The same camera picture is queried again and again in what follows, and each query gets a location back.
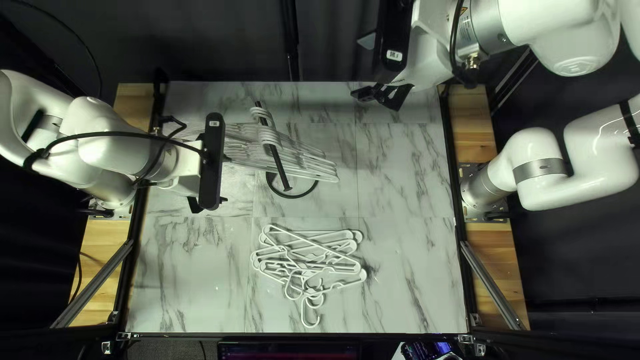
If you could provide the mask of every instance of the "black metal frame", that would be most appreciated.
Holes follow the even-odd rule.
[[[460,272],[462,276],[462,289],[465,297],[465,307],[467,316],[477,313],[476,293],[474,292],[473,271],[464,255],[461,244],[467,240],[467,230],[465,228],[465,215],[462,210],[460,198],[460,177],[458,175],[458,158],[456,157],[456,146],[453,140],[453,127],[451,126],[451,115],[449,113],[449,85],[446,85],[442,94],[439,94],[440,113],[442,114],[442,127],[444,129],[444,142],[447,149],[447,163],[449,165],[449,183],[451,186],[451,197],[453,200],[453,213],[456,219],[456,240],[458,241],[458,261],[460,262]]]
[[[449,107],[446,105],[446,99],[440,100],[440,108],[446,113],[443,113],[443,123],[445,128],[445,142],[447,144],[447,157],[450,159],[455,159],[455,149],[453,148],[453,130],[451,128],[451,122],[449,121]],[[154,111],[162,112],[161,106],[154,105]],[[153,124],[152,126],[161,127],[161,124]],[[455,166],[455,161],[453,161],[453,166],[451,166],[451,162],[449,162],[449,172],[452,179],[451,182],[452,190],[457,188],[458,185],[458,176],[457,176],[457,166]],[[461,210],[461,202],[458,201],[458,207],[455,209],[456,216],[460,216],[462,218],[462,222],[456,220],[457,224],[464,224],[464,219],[462,217]],[[144,212],[136,213],[134,212],[131,216],[131,227],[138,227],[144,221]],[[466,240],[466,232],[464,226],[456,226],[456,239],[458,240],[458,246],[460,246],[460,241]],[[137,235],[137,242],[140,242],[140,233]],[[473,279],[471,276],[471,269],[469,268],[468,263],[464,258],[460,258],[460,265],[462,267],[463,273],[463,289],[465,294],[465,306],[467,307],[467,312],[469,309],[472,309],[475,313],[476,311],[476,300],[473,292]],[[131,268],[131,273],[127,273],[123,268],[120,277],[127,276],[129,279],[133,277],[133,267]],[[116,299],[120,297],[118,294],[121,292],[121,285],[118,284],[118,290],[116,293]],[[126,299],[129,297],[129,288],[127,286],[126,289]],[[120,313],[124,313],[125,309],[122,307],[118,307],[118,309],[114,308],[115,311],[119,311]],[[125,316],[120,316],[117,319],[118,328],[120,332],[124,331],[125,327]],[[392,333],[384,333],[384,334],[376,334],[376,333],[327,333],[327,334],[308,334],[308,333],[244,333],[244,332],[132,332],[127,333],[126,336],[120,336],[118,340],[127,341],[127,340],[151,340],[151,339],[166,339],[166,340],[210,340],[210,341],[289,341],[289,340],[300,340],[304,338],[305,341],[327,341],[327,340],[340,340],[340,341],[365,341],[365,340],[390,340],[390,341],[456,341],[458,339],[458,334],[392,334]]]
[[[162,94],[156,94],[156,101],[164,101]],[[156,111],[161,111],[161,106],[154,107]],[[455,148],[453,144],[453,131],[449,117],[448,98],[440,97],[440,109],[442,111],[445,144],[447,146],[447,157],[455,160]],[[457,188],[458,174],[455,161],[449,161],[449,173],[451,177],[451,190],[454,199],[454,213],[456,224],[464,224],[461,202],[458,199]],[[448,341],[455,343],[460,340],[459,334],[373,334],[373,333],[332,333],[332,334],[307,334],[307,333],[218,333],[218,332],[124,332],[126,325],[127,301],[131,289],[131,282],[134,275],[135,262],[138,256],[142,225],[145,218],[145,207],[147,202],[147,188],[138,190],[136,194],[136,205],[131,217],[127,242],[131,244],[131,251],[122,261],[122,269],[114,312],[110,316],[109,322],[104,325],[93,325],[85,327],[62,327],[57,329],[46,329],[44,331],[31,331],[25,334],[16,334],[20,343],[27,347],[33,344],[36,337],[39,342],[51,341],[108,341],[112,352],[124,351],[128,341],[140,340],[196,340],[196,341],[312,341],[323,342],[338,340],[341,342],[365,342],[365,341]],[[466,231],[463,225],[456,226],[456,239],[458,246],[466,240]],[[463,278],[463,291],[465,296],[465,306],[468,313],[475,313],[476,301],[472,282],[471,269],[459,251],[460,266]],[[566,336],[536,331],[505,331],[491,330],[484,327],[469,327],[473,341],[484,344],[490,352],[543,352],[555,354],[566,358],[597,357],[610,358],[613,356],[635,355],[640,351],[640,343],[633,341],[612,341],[591,339],[585,337]],[[13,341],[0,337],[0,344]]]

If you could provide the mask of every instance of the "black curtain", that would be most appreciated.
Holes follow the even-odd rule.
[[[16,43],[0,19],[0,69],[20,71],[62,90],[46,58]],[[67,305],[86,216],[83,193],[27,172],[0,156],[0,332],[49,326]]]

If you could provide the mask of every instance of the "white plastic hanger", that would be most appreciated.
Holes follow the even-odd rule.
[[[320,316],[309,322],[306,313],[316,313],[326,295],[360,284],[367,272],[351,255],[362,241],[360,231],[289,231],[269,224],[262,228],[262,247],[250,255],[252,267],[284,286],[289,300],[300,300],[300,322],[317,326]]]

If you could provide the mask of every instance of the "label sticker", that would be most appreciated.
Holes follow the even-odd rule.
[[[387,50],[387,59],[402,61],[402,53],[393,50]]]

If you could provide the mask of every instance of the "marble tile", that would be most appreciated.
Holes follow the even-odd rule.
[[[452,217],[442,124],[356,126],[361,217]]]
[[[361,218],[365,332],[466,332],[451,218]]]
[[[349,83],[351,90],[372,83]],[[437,124],[442,121],[438,92],[435,87],[409,92],[399,111],[388,109],[376,101],[355,102],[355,120],[358,124]]]
[[[268,224],[290,230],[358,229],[357,218],[254,218],[252,249],[260,248],[258,235]],[[317,310],[321,320],[308,329],[300,322],[300,302],[287,299],[283,287],[250,266],[246,299],[246,332],[362,332],[361,292],[358,285],[332,291]]]
[[[277,124],[355,121],[355,100],[347,83],[173,81],[164,114],[189,122],[189,128],[180,136],[191,139],[203,131],[204,118],[210,112],[221,113],[227,123],[253,122],[249,109],[255,101],[262,102]]]
[[[288,124],[281,132],[313,145],[337,164],[338,183],[320,181],[316,189],[300,199],[285,199],[269,189],[263,172],[257,172],[253,215],[256,217],[357,217],[355,127],[344,124]],[[308,189],[313,181],[289,177],[292,193]],[[278,177],[274,185],[282,189]]]
[[[251,218],[148,218],[127,331],[243,332]]]
[[[222,166],[220,195],[229,200],[214,211],[193,214],[187,198],[169,190],[151,187],[147,202],[148,217],[250,217],[253,214],[253,191],[256,171],[230,163]]]

